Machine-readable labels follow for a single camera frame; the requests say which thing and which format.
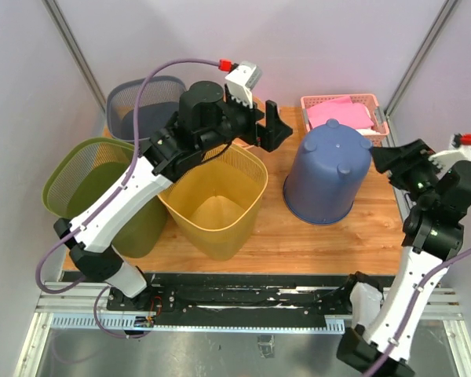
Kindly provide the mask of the green mesh waste basket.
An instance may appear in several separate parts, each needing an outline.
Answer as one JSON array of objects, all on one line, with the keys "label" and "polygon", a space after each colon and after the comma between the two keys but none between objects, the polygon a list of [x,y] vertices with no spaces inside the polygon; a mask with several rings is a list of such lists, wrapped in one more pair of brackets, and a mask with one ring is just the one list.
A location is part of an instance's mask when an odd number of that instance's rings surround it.
[{"label": "green mesh waste basket", "polygon": [[[133,146],[124,141],[95,137],[82,142],[45,183],[44,206],[59,218],[80,215],[120,179],[132,157]],[[143,258],[159,240],[166,219],[166,208],[154,198],[117,233],[113,246],[125,257]]]}]

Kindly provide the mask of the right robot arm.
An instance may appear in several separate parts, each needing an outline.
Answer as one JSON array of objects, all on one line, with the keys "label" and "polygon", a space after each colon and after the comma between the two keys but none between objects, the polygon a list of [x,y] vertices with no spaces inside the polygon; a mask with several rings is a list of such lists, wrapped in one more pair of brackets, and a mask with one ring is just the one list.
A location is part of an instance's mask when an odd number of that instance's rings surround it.
[{"label": "right robot arm", "polygon": [[364,376],[413,376],[408,364],[415,330],[434,288],[462,251],[461,220],[471,207],[471,134],[455,134],[434,152],[418,139],[371,150],[377,172],[407,192],[400,267],[389,292],[361,272],[349,276],[340,304],[352,314],[336,357]]}]

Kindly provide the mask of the grey mesh waste basket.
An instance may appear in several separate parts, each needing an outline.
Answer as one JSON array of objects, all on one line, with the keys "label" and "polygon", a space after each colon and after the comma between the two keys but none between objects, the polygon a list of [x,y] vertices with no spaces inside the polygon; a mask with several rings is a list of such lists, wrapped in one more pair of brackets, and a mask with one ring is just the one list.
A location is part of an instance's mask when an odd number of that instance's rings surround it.
[{"label": "grey mesh waste basket", "polygon": [[[133,143],[133,113],[135,100],[143,80],[125,82],[115,87],[106,104],[107,126],[110,135],[118,140]],[[185,84],[177,77],[158,75],[144,88],[138,110],[138,135],[148,139],[163,128],[179,108]]]}]

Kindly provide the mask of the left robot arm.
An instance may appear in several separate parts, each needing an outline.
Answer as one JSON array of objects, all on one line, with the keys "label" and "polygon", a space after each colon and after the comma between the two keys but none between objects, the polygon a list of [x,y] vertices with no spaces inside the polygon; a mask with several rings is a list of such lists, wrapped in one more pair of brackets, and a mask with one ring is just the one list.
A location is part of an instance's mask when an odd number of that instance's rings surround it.
[{"label": "left robot arm", "polygon": [[151,305],[152,291],[144,274],[114,249],[120,229],[159,193],[207,163],[207,153],[215,148],[227,150],[241,139],[272,152],[293,133],[274,101],[266,101],[261,111],[253,101],[239,99],[237,88],[211,81],[192,84],[166,126],[140,143],[137,159],[125,173],[89,209],[54,223],[84,277],[117,289],[137,311]]}]

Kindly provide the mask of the white folded cloth in basket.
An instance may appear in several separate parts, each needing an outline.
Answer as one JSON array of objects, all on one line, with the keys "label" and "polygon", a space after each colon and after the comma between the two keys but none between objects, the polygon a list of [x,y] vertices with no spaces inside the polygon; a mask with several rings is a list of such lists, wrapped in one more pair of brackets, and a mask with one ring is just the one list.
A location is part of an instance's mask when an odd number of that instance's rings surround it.
[{"label": "white folded cloth in basket", "polygon": [[371,128],[357,129],[356,131],[359,134],[363,135],[364,137],[367,137],[367,136],[381,136],[382,135],[381,133],[379,133],[376,130],[373,130]]}]

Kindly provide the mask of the yellow slotted plastic basket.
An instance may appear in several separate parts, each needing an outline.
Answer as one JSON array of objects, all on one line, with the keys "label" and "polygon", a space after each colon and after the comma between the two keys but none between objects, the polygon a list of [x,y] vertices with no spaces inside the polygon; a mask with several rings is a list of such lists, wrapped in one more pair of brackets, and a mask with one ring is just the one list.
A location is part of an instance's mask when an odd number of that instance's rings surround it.
[{"label": "yellow slotted plastic basket", "polygon": [[252,152],[238,145],[218,147],[208,163],[187,172],[159,194],[183,235],[209,258],[232,258],[256,223],[268,171]]}]

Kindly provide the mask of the blue plastic bucket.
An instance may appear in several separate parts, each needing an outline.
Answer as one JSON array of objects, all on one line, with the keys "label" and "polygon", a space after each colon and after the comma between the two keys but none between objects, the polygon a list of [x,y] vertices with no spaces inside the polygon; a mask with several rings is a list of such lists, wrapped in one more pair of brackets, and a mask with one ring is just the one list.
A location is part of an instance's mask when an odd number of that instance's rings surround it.
[{"label": "blue plastic bucket", "polygon": [[290,212],[314,225],[342,220],[367,176],[372,147],[370,140],[336,119],[308,132],[283,183]]}]

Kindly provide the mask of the pink plastic storage basket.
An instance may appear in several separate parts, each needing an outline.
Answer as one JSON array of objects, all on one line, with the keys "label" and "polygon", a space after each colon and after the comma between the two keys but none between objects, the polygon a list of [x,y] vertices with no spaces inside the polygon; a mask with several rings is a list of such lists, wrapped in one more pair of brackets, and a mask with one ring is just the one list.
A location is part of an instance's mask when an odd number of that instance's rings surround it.
[{"label": "pink plastic storage basket", "polygon": [[301,109],[306,133],[335,119],[368,138],[375,146],[381,146],[389,136],[389,125],[372,93],[304,96]]}]

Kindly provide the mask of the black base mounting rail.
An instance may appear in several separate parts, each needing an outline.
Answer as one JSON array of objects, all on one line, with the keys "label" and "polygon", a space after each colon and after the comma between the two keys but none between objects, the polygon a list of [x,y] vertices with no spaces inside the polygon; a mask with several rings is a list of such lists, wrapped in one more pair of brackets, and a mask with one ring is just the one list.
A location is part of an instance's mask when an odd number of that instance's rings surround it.
[{"label": "black base mounting rail", "polygon": [[357,283],[381,291],[373,277],[159,274],[137,298],[115,288],[78,286],[56,310],[64,326],[130,333],[163,331],[318,332],[352,314]]}]

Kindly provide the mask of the pink folded cloth in basket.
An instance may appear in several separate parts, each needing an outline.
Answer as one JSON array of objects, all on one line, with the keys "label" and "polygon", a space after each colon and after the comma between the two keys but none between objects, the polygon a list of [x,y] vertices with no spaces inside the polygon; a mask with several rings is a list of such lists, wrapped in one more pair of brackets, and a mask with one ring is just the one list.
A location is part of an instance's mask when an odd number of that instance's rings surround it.
[{"label": "pink folded cloth in basket", "polygon": [[362,103],[353,102],[349,96],[318,103],[307,109],[307,116],[312,128],[322,126],[330,119],[355,130],[371,128],[374,125],[367,107]]}]

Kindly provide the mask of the orange plastic bucket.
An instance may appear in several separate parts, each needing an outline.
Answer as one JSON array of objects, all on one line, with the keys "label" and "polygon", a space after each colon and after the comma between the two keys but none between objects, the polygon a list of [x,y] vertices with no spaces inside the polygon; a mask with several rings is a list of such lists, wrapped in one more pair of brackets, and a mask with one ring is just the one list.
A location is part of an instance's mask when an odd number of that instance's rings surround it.
[{"label": "orange plastic bucket", "polygon": [[257,141],[257,125],[260,124],[264,126],[265,124],[265,103],[253,97],[253,107],[245,107],[244,115],[250,120],[251,126],[248,133],[244,137],[240,137],[236,144],[245,150],[250,150],[256,146],[256,144],[251,144],[252,141]]}]

